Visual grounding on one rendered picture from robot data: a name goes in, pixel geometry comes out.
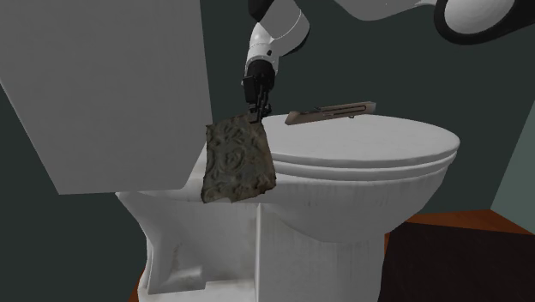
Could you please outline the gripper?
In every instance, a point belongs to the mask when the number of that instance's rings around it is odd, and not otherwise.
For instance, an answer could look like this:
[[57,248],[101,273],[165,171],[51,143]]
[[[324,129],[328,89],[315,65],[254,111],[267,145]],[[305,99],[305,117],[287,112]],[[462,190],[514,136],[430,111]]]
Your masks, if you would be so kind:
[[250,62],[242,80],[245,101],[249,103],[249,122],[256,124],[272,112],[269,92],[274,87],[275,70],[263,59]]

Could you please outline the grey carved stone slab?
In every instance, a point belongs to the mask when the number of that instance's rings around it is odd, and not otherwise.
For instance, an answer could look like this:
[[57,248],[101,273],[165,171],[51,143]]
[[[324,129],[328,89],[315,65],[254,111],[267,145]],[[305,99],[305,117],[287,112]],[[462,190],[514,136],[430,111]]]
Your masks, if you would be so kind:
[[254,198],[276,186],[274,160],[260,122],[238,115],[210,124],[206,130],[206,169],[201,188],[204,203]]

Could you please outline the white toilet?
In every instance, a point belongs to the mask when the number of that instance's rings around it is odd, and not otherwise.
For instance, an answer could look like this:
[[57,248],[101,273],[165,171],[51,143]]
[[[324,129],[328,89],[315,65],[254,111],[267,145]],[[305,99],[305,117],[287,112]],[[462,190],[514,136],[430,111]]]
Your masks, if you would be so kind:
[[201,0],[0,0],[0,84],[58,193],[112,192],[138,221],[139,302],[377,302],[384,236],[459,137],[274,115],[275,188],[204,203],[208,83]]

